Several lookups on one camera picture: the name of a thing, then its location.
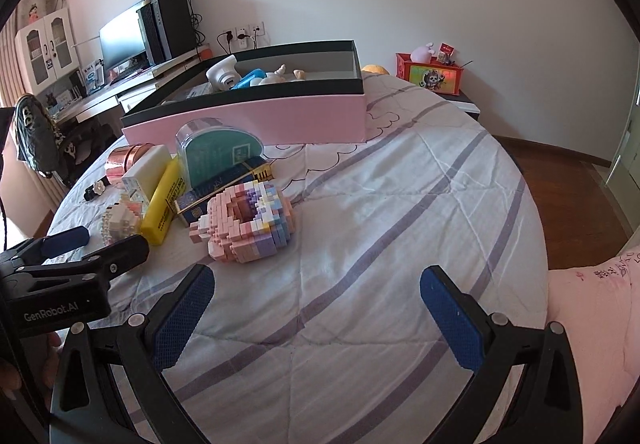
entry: blue gripper pad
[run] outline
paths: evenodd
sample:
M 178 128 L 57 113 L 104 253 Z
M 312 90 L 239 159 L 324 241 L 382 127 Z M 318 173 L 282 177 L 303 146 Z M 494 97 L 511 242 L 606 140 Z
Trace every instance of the blue gripper pad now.
M 180 285 L 164 294 L 151 309 L 145 343 L 158 372 L 178 361 L 214 289 L 213 271 L 206 265 L 196 264 Z
M 484 341 L 481 332 L 459 303 L 463 294 L 443 270 L 434 266 L 422 273 L 420 295 L 458 364 L 477 373 L 484 361 Z
M 45 258 L 55 258 L 70 250 L 84 247 L 89 243 L 89 231 L 84 226 L 47 236 L 42 241 L 40 252 Z

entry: rose gold tin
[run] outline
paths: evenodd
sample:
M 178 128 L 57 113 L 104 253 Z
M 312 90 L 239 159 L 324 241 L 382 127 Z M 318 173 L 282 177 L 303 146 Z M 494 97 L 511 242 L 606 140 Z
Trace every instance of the rose gold tin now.
M 121 182 L 122 176 L 152 146 L 153 144 L 136 144 L 135 146 L 121 146 L 113 150 L 104 164 L 109 182 L 111 184 Z

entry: person's hand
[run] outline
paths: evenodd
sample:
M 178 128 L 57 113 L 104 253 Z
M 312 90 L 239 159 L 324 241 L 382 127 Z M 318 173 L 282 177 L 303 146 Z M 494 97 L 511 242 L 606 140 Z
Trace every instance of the person's hand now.
M 55 332 L 47 334 L 47 341 L 49 342 L 49 355 L 42 367 L 42 382 L 49 388 L 53 389 L 53 383 L 56 380 L 56 373 L 58 372 L 58 347 L 62 344 L 60 336 Z M 22 379 L 18 370 L 14 366 L 7 363 L 5 360 L 0 359 L 0 388 L 4 391 L 4 394 L 15 399 L 14 391 L 20 390 L 22 387 Z M 47 408 L 51 404 L 51 395 L 47 395 L 45 399 Z

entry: white desk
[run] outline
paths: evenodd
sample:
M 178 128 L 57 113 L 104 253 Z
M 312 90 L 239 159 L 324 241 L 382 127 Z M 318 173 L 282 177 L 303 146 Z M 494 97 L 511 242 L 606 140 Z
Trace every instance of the white desk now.
M 197 50 L 191 50 L 177 58 L 148 68 L 140 74 L 125 78 L 114 85 L 104 87 L 95 94 L 68 106 L 54 120 L 56 124 L 62 124 L 73 118 L 76 118 L 78 122 L 83 122 L 119 105 L 124 108 L 126 113 L 158 88 L 200 63 L 198 53 L 203 53 L 205 50 L 209 50 L 208 45 L 203 45 Z

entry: white cabinet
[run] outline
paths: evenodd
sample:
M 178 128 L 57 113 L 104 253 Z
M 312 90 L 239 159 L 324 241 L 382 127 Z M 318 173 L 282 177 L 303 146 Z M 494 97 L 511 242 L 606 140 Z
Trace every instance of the white cabinet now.
M 73 45 L 66 8 L 18 31 L 15 49 L 27 92 L 37 95 L 78 68 L 78 54 Z

